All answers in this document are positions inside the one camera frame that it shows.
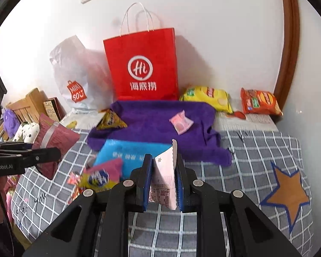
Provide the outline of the blue tissue pack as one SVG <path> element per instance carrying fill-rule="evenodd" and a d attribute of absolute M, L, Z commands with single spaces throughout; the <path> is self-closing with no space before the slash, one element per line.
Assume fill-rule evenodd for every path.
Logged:
<path fill-rule="evenodd" d="M 171 144 L 131 142 L 115 139 L 107 139 L 101 150 L 96 155 L 94 166 L 121 158 L 122 178 L 128 179 L 132 170 L 142 166 L 146 154 L 152 155 L 153 158 L 169 149 Z"/>

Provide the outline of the white Miniso plastic bag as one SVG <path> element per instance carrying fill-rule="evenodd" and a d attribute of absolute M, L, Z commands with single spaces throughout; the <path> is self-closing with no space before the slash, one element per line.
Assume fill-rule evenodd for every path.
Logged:
<path fill-rule="evenodd" d="M 104 55 L 86 49 L 74 35 L 50 52 L 55 83 L 70 108 L 76 111 L 99 111 L 113 102 L 111 74 Z"/>

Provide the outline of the brown decorated box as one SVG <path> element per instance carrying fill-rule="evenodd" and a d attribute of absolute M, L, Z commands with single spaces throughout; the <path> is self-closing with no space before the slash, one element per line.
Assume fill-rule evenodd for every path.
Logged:
<path fill-rule="evenodd" d="M 43 106 L 45 108 L 46 115 L 52 120 L 60 122 L 64 118 L 65 112 L 57 97 L 45 100 L 43 102 Z"/>

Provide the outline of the red long snack packet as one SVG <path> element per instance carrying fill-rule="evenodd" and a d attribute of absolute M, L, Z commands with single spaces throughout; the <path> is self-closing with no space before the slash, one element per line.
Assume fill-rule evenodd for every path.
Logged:
<path fill-rule="evenodd" d="M 74 186 L 74 191 L 72 192 L 68 204 L 72 203 L 79 195 L 81 195 L 86 187 L 83 185 L 83 176 L 78 172 L 71 172 L 69 174 L 69 179 L 67 180 L 67 184 Z"/>

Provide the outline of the white pink strawberry snack packet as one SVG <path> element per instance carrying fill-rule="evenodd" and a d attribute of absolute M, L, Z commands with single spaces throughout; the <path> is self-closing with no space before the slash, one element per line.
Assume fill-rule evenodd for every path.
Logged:
<path fill-rule="evenodd" d="M 177 195 L 175 184 L 175 169 L 177 165 L 177 141 L 172 140 L 172 146 L 153 160 L 153 171 L 149 191 L 149 202 L 175 210 Z"/>

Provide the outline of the pink red snack bag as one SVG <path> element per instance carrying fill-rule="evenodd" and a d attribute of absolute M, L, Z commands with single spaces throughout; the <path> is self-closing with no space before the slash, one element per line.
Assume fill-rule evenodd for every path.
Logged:
<path fill-rule="evenodd" d="M 32 149 L 45 149 L 56 147 L 60 150 L 60 160 L 37 164 L 37 170 L 49 180 L 52 180 L 62 157 L 79 141 L 80 135 L 60 123 L 52 120 L 45 114 L 39 117 L 39 133 L 33 143 Z"/>

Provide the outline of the purple plush toy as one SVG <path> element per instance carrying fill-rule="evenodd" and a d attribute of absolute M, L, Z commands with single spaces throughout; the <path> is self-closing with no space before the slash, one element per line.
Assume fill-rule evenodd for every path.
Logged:
<path fill-rule="evenodd" d="M 20 124 L 16 114 L 11 109 L 6 109 L 3 115 L 3 129 L 9 138 L 15 136 Z"/>

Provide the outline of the brown wooden door frame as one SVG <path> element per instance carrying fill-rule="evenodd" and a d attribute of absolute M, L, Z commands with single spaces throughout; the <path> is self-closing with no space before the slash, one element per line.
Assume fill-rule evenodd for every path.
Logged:
<path fill-rule="evenodd" d="M 274 95 L 280 109 L 284 108 L 296 70 L 300 44 L 300 12 L 298 0 L 282 0 L 284 13 L 284 44 Z"/>

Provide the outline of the orange chips bag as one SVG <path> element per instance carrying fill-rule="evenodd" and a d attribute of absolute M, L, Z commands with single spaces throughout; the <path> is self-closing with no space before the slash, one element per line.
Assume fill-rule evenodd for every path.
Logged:
<path fill-rule="evenodd" d="M 244 114 L 282 115 L 276 97 L 268 91 L 241 89 Z"/>

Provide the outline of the pink yellow snack bag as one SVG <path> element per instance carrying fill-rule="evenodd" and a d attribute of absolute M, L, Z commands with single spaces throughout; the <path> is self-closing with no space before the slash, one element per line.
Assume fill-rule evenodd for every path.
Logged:
<path fill-rule="evenodd" d="M 86 169 L 81 177 L 78 188 L 92 189 L 99 193 L 110 190 L 120 182 L 122 176 L 123 161 L 121 158 L 115 158 L 102 164 Z"/>

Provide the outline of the yellow triangular snack packet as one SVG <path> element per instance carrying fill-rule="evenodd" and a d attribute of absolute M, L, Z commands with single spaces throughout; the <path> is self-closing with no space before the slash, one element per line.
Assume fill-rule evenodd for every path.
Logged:
<path fill-rule="evenodd" d="M 96 126 L 97 130 L 127 128 L 127 124 L 112 109 L 106 109 Z"/>

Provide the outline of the yellow chips bag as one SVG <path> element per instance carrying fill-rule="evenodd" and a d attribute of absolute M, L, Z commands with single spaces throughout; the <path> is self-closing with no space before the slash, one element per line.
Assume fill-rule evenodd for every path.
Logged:
<path fill-rule="evenodd" d="M 203 86 L 188 87 L 180 96 L 180 101 L 203 102 L 212 106 L 216 111 L 233 113 L 229 102 L 229 94 L 222 89 Z"/>

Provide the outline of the purple towel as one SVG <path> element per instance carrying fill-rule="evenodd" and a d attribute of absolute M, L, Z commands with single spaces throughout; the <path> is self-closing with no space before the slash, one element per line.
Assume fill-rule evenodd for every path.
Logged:
<path fill-rule="evenodd" d="M 87 144 L 94 151 L 99 151 L 107 139 L 167 144 L 175 139 L 179 153 L 187 162 L 231 165 L 231 153 L 222 147 L 221 136 L 213 129 L 216 110 L 207 103 L 118 100 L 111 105 L 111 110 L 127 127 L 93 128 L 87 137 Z M 179 135 L 170 119 L 182 111 L 194 123 Z"/>

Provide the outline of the red Haidilao paper bag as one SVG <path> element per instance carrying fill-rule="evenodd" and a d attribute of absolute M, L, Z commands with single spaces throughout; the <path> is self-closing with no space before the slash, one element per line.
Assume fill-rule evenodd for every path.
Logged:
<path fill-rule="evenodd" d="M 178 100 L 178 73 L 174 28 L 154 29 L 142 7 L 147 30 L 103 40 L 118 100 Z"/>

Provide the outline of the pink small snack packet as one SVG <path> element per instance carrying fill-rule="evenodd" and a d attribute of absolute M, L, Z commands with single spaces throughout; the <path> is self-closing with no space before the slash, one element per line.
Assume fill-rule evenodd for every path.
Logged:
<path fill-rule="evenodd" d="M 169 122 L 174 126 L 178 135 L 184 134 L 194 124 L 194 121 L 186 117 L 184 110 L 169 119 Z"/>

